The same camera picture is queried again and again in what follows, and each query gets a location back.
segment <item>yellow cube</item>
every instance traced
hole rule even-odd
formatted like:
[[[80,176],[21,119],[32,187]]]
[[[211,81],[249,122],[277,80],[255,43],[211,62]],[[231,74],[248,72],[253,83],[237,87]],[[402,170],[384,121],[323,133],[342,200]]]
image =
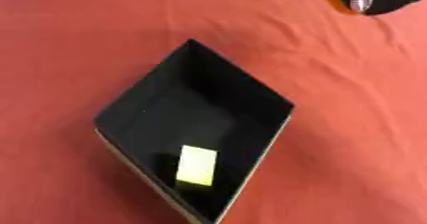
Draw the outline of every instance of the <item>yellow cube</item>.
[[[212,186],[216,151],[184,145],[179,158],[176,180]]]

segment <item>red fabric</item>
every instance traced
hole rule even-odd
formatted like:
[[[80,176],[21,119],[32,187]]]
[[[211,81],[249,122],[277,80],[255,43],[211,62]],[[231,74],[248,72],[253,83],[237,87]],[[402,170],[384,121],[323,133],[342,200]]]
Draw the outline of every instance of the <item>red fabric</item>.
[[[224,223],[427,223],[426,12],[0,0],[0,223],[184,223],[105,149],[92,119],[189,37],[296,103]]]

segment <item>black box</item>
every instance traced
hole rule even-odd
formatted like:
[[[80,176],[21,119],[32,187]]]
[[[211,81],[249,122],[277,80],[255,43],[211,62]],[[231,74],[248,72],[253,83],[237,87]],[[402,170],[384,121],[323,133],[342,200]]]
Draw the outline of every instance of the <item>black box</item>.
[[[192,223],[219,223],[293,104],[189,40],[95,118],[109,148]],[[217,152],[213,185],[183,188],[183,145]]]

